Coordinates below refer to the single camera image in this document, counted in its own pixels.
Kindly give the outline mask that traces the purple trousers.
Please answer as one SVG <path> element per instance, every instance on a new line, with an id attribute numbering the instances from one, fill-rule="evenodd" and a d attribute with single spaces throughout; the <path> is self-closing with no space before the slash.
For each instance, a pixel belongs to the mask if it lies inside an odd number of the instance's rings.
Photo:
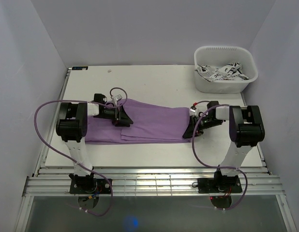
<path id="1" fill-rule="evenodd" d="M 116 127 L 108 119 L 88 118 L 85 142 L 96 144 L 188 143 L 182 136 L 189 125 L 187 107 L 169 108 L 128 99 L 123 106 L 134 122 Z"/>

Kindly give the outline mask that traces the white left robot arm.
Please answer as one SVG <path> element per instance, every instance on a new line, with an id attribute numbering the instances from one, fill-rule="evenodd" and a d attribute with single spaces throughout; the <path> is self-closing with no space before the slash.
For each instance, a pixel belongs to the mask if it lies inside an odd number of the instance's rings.
<path id="1" fill-rule="evenodd" d="M 85 136 L 89 117 L 106 119 L 115 127 L 129 127 L 133 121 L 120 105 L 121 95 L 112 96 L 111 102 L 103 94 L 94 94 L 91 102 L 63 102 L 56 123 L 56 133 L 68 147 L 74 163 L 71 179 L 71 194 L 110 194 L 112 180 L 96 178 L 93 166 L 87 157 Z"/>

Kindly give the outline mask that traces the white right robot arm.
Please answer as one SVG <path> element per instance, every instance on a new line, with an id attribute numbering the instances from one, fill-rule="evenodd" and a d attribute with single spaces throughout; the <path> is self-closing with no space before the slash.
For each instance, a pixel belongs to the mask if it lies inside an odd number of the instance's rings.
<path id="1" fill-rule="evenodd" d="M 204 130 L 228 121 L 231 143 L 224 160 L 215 168 L 214 176 L 199 178 L 196 187 L 199 193 L 241 193 L 239 169 L 252 148 L 265 138 L 259 107 L 219 104 L 218 101 L 207 101 L 206 104 L 207 110 L 203 113 L 197 109 L 197 103 L 190 107 L 189 124 L 182 137 L 201 136 Z"/>

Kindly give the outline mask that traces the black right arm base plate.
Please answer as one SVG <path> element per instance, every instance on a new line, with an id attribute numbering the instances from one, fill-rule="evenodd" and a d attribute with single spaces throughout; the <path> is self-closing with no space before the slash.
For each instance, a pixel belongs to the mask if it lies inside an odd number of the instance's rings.
<path id="1" fill-rule="evenodd" d="M 219 181 L 214 178 L 198 178 L 192 183 L 193 188 L 198 189 L 198 193 L 242 193 L 240 180 Z"/>

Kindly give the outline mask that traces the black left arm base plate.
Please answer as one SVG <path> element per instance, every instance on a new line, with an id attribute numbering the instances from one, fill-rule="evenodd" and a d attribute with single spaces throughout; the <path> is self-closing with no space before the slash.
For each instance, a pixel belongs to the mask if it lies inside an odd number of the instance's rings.
<path id="1" fill-rule="evenodd" d="M 78 180 L 71 181 L 70 194 L 110 194 L 110 184 L 105 179 L 86 179 L 86 180 Z"/>

